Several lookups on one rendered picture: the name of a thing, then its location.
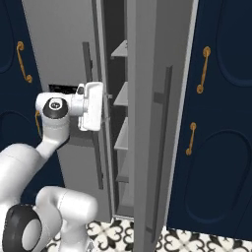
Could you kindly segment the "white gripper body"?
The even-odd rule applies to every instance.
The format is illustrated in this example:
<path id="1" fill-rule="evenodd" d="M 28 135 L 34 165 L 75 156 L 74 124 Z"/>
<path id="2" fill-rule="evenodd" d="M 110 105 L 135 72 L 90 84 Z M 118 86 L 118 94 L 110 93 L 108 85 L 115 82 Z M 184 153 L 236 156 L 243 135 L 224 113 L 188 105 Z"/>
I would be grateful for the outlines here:
<path id="1" fill-rule="evenodd" d="M 84 96 L 84 113 L 79 118 L 79 129 L 81 131 L 99 131 L 102 115 L 103 83 L 79 84 L 78 93 L 82 93 Z"/>

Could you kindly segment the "grey fridge body with shelves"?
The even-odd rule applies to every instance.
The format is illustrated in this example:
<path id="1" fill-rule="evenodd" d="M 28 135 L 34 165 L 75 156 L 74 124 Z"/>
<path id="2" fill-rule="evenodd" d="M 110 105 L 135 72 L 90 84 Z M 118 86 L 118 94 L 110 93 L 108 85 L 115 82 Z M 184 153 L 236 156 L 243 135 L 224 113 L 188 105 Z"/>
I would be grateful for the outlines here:
<path id="1" fill-rule="evenodd" d="M 95 0 L 94 21 L 98 44 L 98 77 L 103 82 L 102 122 L 112 213 L 134 216 L 128 164 L 128 50 L 127 0 Z"/>

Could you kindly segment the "navy cupboard door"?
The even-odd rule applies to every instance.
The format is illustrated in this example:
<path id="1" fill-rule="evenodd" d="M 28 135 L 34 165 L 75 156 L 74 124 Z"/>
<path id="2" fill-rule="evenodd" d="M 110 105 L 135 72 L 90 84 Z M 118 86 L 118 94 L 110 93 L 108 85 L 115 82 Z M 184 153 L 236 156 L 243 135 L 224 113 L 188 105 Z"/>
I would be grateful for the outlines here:
<path id="1" fill-rule="evenodd" d="M 35 124 L 35 99 L 27 94 L 0 96 L 0 151 L 16 143 L 35 148 L 41 142 Z M 44 186 L 64 186 L 57 153 L 31 180 L 21 201 L 34 204 L 36 194 Z"/>
<path id="2" fill-rule="evenodd" d="M 197 94 L 211 48 L 202 94 Z M 252 110 L 252 0 L 199 0 L 185 104 Z"/>
<path id="3" fill-rule="evenodd" d="M 197 128 L 191 156 L 191 129 Z M 252 119 L 190 108 L 183 115 L 167 226 L 233 237 L 252 195 Z"/>
<path id="4" fill-rule="evenodd" d="M 26 74 L 32 76 L 31 84 L 24 79 L 20 68 L 16 50 L 19 41 L 25 46 L 21 55 Z M 41 84 L 22 0 L 0 0 L 0 96 L 37 96 L 40 92 Z"/>

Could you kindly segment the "plain grey fridge door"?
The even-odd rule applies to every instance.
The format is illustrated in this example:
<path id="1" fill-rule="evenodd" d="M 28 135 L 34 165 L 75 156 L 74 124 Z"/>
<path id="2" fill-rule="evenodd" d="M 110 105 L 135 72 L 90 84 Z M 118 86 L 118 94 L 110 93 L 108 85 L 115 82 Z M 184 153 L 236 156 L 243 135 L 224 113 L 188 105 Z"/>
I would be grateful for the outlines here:
<path id="1" fill-rule="evenodd" d="M 167 219 L 199 0 L 129 0 L 128 164 L 134 200 L 133 252 L 154 252 Z M 155 242 L 153 222 L 165 69 L 172 66 Z"/>

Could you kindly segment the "grey fridge door with dispenser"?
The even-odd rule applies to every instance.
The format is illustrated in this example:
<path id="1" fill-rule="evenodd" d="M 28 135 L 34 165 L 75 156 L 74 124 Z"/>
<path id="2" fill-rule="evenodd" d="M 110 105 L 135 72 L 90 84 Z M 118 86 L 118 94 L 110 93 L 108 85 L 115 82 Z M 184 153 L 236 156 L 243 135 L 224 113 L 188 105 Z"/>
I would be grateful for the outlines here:
<path id="1" fill-rule="evenodd" d="M 93 81 L 98 77 L 95 0 L 22 0 L 42 89 L 87 83 L 82 43 L 90 45 Z M 92 132 L 82 132 L 78 119 L 70 123 L 70 140 L 58 156 L 65 186 L 94 196 L 98 221 L 112 218 L 104 133 L 98 131 L 103 189 L 98 189 Z"/>

